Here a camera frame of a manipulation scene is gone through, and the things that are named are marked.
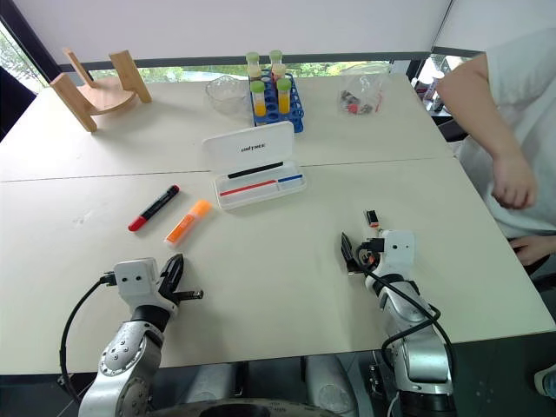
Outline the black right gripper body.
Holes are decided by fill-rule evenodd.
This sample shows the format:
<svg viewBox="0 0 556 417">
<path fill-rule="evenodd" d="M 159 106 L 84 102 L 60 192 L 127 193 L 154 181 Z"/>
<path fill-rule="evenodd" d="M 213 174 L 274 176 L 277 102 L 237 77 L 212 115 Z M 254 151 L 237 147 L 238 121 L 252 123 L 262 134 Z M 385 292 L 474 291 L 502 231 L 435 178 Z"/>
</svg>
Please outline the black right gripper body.
<svg viewBox="0 0 556 417">
<path fill-rule="evenodd" d="M 363 272 L 374 272 L 381 261 L 384 251 L 384 238 L 370 238 L 362 242 L 354 251 L 354 259 Z"/>
</svg>

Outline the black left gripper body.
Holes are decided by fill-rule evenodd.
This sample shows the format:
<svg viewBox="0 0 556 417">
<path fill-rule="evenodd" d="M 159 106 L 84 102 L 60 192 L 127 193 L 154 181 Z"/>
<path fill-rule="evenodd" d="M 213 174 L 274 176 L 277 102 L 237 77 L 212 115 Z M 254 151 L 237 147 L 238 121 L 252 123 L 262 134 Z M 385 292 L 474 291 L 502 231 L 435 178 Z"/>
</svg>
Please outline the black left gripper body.
<svg viewBox="0 0 556 417">
<path fill-rule="evenodd" d="M 178 306 L 179 301 L 175 291 L 180 282 L 180 266 L 177 264 L 167 265 L 160 274 L 161 282 L 158 288 L 159 294 L 166 300 L 172 301 Z"/>
</svg>

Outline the person's right hand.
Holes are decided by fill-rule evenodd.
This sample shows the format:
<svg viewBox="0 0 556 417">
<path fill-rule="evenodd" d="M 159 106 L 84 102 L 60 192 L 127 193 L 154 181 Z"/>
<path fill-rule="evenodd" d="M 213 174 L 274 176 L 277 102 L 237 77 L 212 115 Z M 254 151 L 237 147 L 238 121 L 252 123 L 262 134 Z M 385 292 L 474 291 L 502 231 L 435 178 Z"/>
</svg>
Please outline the person's right hand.
<svg viewBox="0 0 556 417">
<path fill-rule="evenodd" d="M 520 152 L 495 156 L 493 179 L 492 196 L 503 208 L 528 209 L 536 202 L 537 182 Z"/>
</svg>

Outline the person's left hand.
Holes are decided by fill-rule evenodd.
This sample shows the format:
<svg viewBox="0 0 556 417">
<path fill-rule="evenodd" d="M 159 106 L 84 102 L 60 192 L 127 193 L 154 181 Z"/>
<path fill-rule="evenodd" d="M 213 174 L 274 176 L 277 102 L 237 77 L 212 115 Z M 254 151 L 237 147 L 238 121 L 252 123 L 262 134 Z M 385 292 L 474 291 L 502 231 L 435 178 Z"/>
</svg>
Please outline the person's left hand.
<svg viewBox="0 0 556 417">
<path fill-rule="evenodd" d="M 530 235 L 512 239 L 510 246 L 523 266 L 531 266 L 535 262 L 555 254 L 554 235 Z"/>
</svg>

